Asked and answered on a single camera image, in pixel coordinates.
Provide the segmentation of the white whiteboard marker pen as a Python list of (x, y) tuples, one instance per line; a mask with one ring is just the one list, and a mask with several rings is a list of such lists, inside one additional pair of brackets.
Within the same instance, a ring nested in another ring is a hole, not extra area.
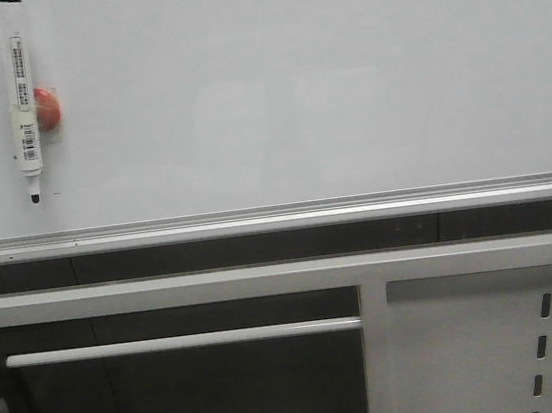
[(30, 201), (41, 202), (43, 159), (23, 0), (0, 0), (0, 55), (16, 161)]

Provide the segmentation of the white perforated metal panel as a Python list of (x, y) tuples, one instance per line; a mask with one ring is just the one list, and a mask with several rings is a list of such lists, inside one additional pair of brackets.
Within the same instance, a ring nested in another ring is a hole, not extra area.
[(552, 264), (386, 294), (394, 413), (552, 413)]

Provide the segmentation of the red round magnet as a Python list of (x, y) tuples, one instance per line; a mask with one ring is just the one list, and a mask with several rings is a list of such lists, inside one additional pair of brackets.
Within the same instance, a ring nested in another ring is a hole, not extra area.
[(36, 102), (38, 126), (42, 132), (50, 132), (59, 126), (62, 119), (60, 102), (48, 89), (35, 88), (33, 94)]

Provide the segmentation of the white horizontal metal bar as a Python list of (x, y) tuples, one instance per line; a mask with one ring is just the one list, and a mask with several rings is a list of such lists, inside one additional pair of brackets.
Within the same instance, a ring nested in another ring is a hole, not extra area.
[(349, 331), (362, 326), (359, 317), (332, 318), (283, 325), (267, 325), (202, 334), (193, 334), (96, 347), (79, 347), (30, 354), (14, 354), (6, 359), (8, 368), (23, 368), (97, 358), (113, 358), (194, 347), (260, 339), (276, 339), (333, 331)]

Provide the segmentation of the white metal stand frame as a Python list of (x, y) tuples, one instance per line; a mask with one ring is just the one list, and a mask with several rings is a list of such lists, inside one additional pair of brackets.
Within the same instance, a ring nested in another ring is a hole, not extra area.
[(552, 233), (0, 297), (0, 328), (352, 286), (370, 413), (394, 413), (387, 285), (552, 264)]

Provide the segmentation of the white whiteboard with aluminium frame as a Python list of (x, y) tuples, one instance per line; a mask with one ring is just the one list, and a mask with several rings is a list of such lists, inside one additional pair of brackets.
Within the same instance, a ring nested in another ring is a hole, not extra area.
[(21, 0), (0, 264), (552, 198), (552, 0)]

